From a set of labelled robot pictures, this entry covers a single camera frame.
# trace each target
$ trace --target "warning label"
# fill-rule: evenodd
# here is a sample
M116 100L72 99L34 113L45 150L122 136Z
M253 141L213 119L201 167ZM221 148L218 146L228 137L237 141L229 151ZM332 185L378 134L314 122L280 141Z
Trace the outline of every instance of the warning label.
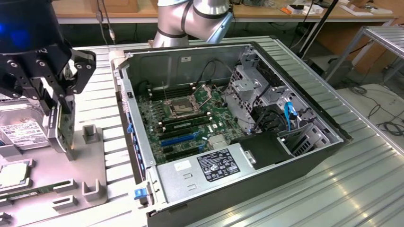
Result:
M201 165L204 176L209 182L240 172L228 149L197 157L197 161Z
M46 142L46 136L36 122L0 126L1 134L16 146L26 146Z

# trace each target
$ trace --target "wooden desk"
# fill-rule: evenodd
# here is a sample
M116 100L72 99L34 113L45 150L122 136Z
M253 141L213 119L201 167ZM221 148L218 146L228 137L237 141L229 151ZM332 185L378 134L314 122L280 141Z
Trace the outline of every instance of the wooden desk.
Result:
M60 24L93 24L97 23L94 13L90 11L88 0L58 0L53 1L53 8ZM156 23L157 8L150 0L138 0L137 13L108 13L112 23ZM286 15L278 9L234 6L234 16L237 22L301 22L304 15ZM308 22L318 22L322 14L309 16ZM394 19L393 14L376 14L370 17L356 17L334 7L328 22L388 22Z

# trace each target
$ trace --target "motherboard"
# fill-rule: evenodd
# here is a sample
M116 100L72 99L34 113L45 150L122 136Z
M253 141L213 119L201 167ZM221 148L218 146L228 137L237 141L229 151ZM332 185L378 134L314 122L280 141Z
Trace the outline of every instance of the motherboard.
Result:
M220 89L206 84L180 97L136 96L157 165L225 147L244 136L224 98Z

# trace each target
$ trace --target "aluminum profile table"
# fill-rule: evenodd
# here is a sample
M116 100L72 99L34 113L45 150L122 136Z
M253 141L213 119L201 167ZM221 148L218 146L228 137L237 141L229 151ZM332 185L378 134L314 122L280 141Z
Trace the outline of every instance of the aluminum profile table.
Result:
M257 42L277 60L329 115L353 137L350 144L306 176L197 221L190 227L222 226L401 226L404 222L402 150L341 99L336 91L269 37L224 39L224 43ZM129 44L109 49L145 49ZM40 223L38 226L142 226L144 210L128 192L134 180L124 130L114 101L114 83L108 48L88 47L97 54L97 70L84 93L77 96L77 125L104 128L109 202Z
M393 52L397 57L404 59L404 27L402 26L365 26L361 27L357 34L354 35L346 49L344 50L341 56L336 60L336 64L332 68L329 68L325 72L326 78L325 80L332 84L333 80L337 80L333 78L333 74L340 67L342 61L345 60L346 56L349 55L352 49L356 47L361 37L366 36L373 42L378 43L381 46L384 46L390 52ZM370 46L373 45L373 42L366 45L360 53L357 54L358 58L365 54ZM394 68L396 71L402 66L402 63L400 63ZM396 71L390 71L389 75L385 76L385 80L388 80Z

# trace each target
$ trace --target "circuit board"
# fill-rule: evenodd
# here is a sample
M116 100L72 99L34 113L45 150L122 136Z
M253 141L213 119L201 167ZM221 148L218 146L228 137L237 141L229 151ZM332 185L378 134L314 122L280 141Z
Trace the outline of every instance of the circuit board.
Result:
M174 159L194 155L194 153L192 153L180 155L174 159L168 159L166 152L164 152L164 149L166 148L169 148L170 150L169 153L177 153L180 151L189 150L193 148L198 148L197 153L202 153L214 149L214 147L208 142L210 137L222 135L226 144L229 144L233 139L244 136L242 130L237 122L234 121L234 117L230 111L228 110L226 105L224 105L224 100L220 96L220 91L217 91L217 89L212 89L210 87L209 89L212 95L212 98L209 100L208 94L204 89L197 89L192 97L194 98L196 106L198 108L196 114L209 112L209 122L206 124L201 123L200 125L189 128L192 134L194 135L193 139L168 146L161 146L160 136L164 135L164 133L161 130L161 126L158 125L158 122L161 122L162 119L169 119L172 117L172 111L169 110L165 104L173 102L181 103L184 100L186 100L186 98L189 99L189 96L176 97L168 101L152 101L146 97L136 97L138 110L142 116L144 128L146 131L146 136L157 165L164 164ZM190 110L188 106L178 106L181 106L184 109L186 108L188 111Z

